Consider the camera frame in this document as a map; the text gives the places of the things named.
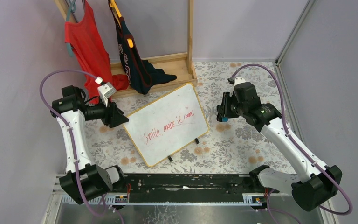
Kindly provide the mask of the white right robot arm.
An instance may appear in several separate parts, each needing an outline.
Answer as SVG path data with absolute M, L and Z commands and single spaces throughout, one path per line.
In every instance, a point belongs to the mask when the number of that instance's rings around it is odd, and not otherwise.
M 250 82 L 236 84 L 232 92 L 224 92 L 217 106 L 218 122 L 238 117 L 273 143 L 295 170 L 295 174 L 287 174 L 262 165 L 250 173 L 259 185 L 291 195 L 305 211 L 312 211 L 337 194 L 340 168 L 328 166 L 284 127 L 281 113 L 272 104 L 261 103 Z

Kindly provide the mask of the yellow framed whiteboard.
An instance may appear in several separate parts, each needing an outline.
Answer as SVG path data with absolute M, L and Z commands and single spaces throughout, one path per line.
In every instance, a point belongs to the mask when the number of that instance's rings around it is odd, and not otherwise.
M 192 83 L 176 88 L 127 117 L 124 129 L 148 167 L 177 153 L 209 130 Z

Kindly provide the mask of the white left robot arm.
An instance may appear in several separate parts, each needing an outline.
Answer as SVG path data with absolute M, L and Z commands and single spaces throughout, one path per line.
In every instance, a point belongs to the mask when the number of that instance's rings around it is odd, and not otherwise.
M 86 121 L 101 120 L 109 128 L 129 121 L 116 103 L 89 105 L 84 91 L 72 85 L 62 88 L 62 98 L 53 101 L 51 114 L 60 125 L 67 156 L 66 174 L 60 177 L 61 188 L 82 204 L 110 192 L 118 192 L 126 181 L 118 165 L 102 168 L 95 164 L 86 143 Z

